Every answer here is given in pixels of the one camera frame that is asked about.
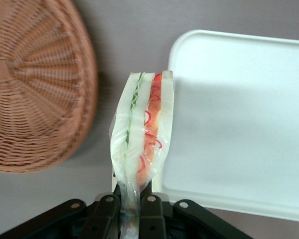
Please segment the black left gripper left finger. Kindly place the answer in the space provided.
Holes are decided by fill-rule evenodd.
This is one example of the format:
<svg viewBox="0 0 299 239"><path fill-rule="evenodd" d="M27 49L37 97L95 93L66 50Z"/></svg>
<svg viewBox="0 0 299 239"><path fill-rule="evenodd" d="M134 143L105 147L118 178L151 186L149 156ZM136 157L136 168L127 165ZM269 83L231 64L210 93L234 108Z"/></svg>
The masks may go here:
<svg viewBox="0 0 299 239"><path fill-rule="evenodd" d="M121 192L100 194L89 206L68 200L2 234L0 239L117 239Z"/></svg>

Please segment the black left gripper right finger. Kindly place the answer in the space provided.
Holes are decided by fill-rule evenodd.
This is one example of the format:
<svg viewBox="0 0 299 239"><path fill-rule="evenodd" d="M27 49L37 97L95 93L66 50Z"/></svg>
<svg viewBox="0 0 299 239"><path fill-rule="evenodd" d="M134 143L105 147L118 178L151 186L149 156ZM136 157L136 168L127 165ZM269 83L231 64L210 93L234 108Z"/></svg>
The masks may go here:
<svg viewBox="0 0 299 239"><path fill-rule="evenodd" d="M249 236L196 202L164 201L151 183L141 192L141 239L248 239Z"/></svg>

